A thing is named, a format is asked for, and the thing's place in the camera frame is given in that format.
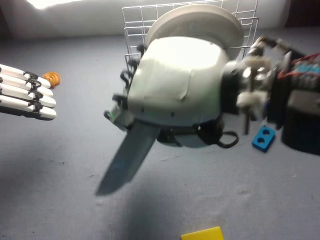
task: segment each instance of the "yellow block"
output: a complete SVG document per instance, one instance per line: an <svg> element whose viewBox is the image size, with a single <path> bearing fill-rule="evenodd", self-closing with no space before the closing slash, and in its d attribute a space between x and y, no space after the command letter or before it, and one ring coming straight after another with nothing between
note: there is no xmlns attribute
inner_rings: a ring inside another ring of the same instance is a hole
<svg viewBox="0 0 320 240"><path fill-rule="evenodd" d="M181 240L224 240L222 231L219 226L202 231L184 234Z"/></svg>

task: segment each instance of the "white wall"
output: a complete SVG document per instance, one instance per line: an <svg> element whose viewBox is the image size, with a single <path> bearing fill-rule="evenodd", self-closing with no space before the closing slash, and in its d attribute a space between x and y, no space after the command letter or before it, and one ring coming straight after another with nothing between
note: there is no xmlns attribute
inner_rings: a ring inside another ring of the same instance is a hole
<svg viewBox="0 0 320 240"><path fill-rule="evenodd" d="M26 0L0 0L0 5L13 36L33 39L123 34L122 7L185 1L83 0L36 9ZM240 0L240 3L248 5L254 1ZM288 0L258 0L259 27L283 26L288 5Z"/></svg>

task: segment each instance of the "dish rack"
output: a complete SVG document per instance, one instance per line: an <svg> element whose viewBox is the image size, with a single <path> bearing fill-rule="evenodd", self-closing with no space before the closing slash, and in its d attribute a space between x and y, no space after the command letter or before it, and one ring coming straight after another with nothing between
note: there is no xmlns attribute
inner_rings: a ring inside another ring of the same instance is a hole
<svg viewBox="0 0 320 240"><path fill-rule="evenodd" d="M165 3L144 6L130 6L122 8L124 20L124 36L127 47L125 62L128 68L129 59L137 59L139 53L137 46L145 43L149 29L165 13L192 4L208 4L224 8L231 12L240 21L243 32L244 41L240 54L237 59L242 59L246 55L246 50L251 47L255 41L256 30L259 19L256 17L258 0L202 0L178 3Z"/></svg>

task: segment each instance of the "yellow object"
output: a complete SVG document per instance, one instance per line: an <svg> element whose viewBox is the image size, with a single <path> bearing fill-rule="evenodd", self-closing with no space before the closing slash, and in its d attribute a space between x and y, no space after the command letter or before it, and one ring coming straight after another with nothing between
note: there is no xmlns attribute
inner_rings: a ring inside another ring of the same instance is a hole
<svg viewBox="0 0 320 240"><path fill-rule="evenodd" d="M222 231L219 226L202 231L184 234L181 240L224 240Z"/></svg>
<svg viewBox="0 0 320 240"><path fill-rule="evenodd" d="M55 86L60 84L61 78L60 78L59 74L56 73L55 71L49 71L49 72L43 74L42 77L44 79L47 79L50 82L52 88L54 88Z"/></svg>

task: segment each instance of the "gray table surface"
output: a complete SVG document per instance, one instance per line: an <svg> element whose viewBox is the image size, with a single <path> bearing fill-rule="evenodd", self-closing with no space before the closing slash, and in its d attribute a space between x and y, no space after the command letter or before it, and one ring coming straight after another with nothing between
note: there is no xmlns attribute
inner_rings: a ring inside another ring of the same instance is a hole
<svg viewBox="0 0 320 240"><path fill-rule="evenodd" d="M319 51L320 28L264 33ZM226 240L320 239L320 157L286 147L280 132L268 153L254 149L257 123L227 150L156 143L131 184L94 196L124 137L103 117L122 90L123 37L13 42L0 53L2 64L62 77L54 121L0 114L1 240L178 240L215 226ZM241 133L239 117L225 123Z"/></svg>

